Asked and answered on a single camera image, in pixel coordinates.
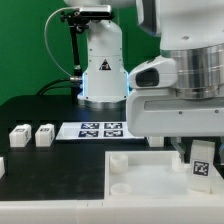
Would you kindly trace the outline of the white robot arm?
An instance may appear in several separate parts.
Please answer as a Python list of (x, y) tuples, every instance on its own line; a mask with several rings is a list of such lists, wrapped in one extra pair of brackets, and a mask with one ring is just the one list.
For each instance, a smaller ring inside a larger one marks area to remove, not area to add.
[(224, 0), (64, 0), (136, 8), (145, 38), (129, 76), (129, 131), (143, 137), (224, 138)]

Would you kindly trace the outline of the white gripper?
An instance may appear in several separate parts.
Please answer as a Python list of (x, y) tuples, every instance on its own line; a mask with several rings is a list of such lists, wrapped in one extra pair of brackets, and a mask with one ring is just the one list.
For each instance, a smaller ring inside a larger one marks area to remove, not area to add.
[[(127, 99), (126, 120), (130, 133), (139, 137), (172, 137), (171, 144), (184, 162), (181, 137), (224, 136), (224, 98), (182, 100), (168, 90), (133, 90)], [(224, 164), (224, 143), (219, 147)]]

